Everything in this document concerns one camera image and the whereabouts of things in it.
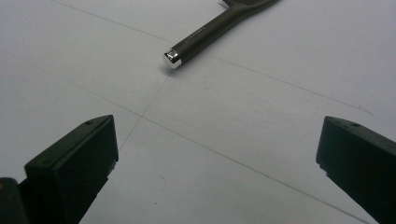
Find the pen grip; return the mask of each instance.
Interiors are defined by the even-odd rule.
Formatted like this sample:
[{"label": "pen grip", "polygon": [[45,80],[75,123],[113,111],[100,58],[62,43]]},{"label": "pen grip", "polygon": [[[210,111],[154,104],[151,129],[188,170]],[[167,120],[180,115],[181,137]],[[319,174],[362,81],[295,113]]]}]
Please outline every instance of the pen grip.
[{"label": "pen grip", "polygon": [[230,7],[172,47],[184,63],[245,18],[239,7]]}]

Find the metal pen cap end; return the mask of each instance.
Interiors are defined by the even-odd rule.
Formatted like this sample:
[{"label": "metal pen cap end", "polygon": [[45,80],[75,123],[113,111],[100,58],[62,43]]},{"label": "metal pen cap end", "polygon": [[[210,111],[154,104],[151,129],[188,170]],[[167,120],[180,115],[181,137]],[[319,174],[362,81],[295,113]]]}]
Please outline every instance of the metal pen cap end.
[{"label": "metal pen cap end", "polygon": [[177,52],[172,49],[169,49],[163,55],[163,61],[165,64],[170,68],[177,68],[181,65],[180,57],[178,56]]}]

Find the white surface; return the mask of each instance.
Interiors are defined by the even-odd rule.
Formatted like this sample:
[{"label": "white surface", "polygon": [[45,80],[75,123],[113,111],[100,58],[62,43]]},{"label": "white surface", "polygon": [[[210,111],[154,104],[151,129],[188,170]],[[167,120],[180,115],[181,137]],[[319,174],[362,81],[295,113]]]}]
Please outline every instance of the white surface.
[{"label": "white surface", "polygon": [[223,10],[0,1],[0,175],[114,114],[120,147],[134,131],[83,223],[375,223],[315,156],[327,115],[396,140],[396,3],[280,1],[167,69]]}]

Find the black object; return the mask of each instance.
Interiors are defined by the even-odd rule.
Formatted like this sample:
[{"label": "black object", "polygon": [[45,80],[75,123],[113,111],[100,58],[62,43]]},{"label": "black object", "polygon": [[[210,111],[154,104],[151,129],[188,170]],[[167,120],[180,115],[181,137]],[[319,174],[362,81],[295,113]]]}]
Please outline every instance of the black object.
[{"label": "black object", "polygon": [[0,223],[78,224],[118,159],[113,116],[82,123],[29,161],[18,186],[0,179],[0,211],[8,211],[0,213]]},{"label": "black object", "polygon": [[381,224],[396,223],[396,143],[357,123],[326,117],[317,163]]},{"label": "black object", "polygon": [[223,0],[229,8],[164,54],[165,63],[177,68],[247,16],[278,0]]}]

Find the silver pen tip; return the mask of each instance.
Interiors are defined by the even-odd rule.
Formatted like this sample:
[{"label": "silver pen tip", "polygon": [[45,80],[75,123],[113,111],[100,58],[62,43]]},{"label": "silver pen tip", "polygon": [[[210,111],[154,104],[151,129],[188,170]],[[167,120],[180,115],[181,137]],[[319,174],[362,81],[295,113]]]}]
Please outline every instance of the silver pen tip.
[{"label": "silver pen tip", "polygon": [[163,61],[166,65],[168,65],[168,67],[173,69],[181,65],[180,57],[178,56],[177,52],[172,49],[169,49],[165,52],[165,54],[163,55]]}]

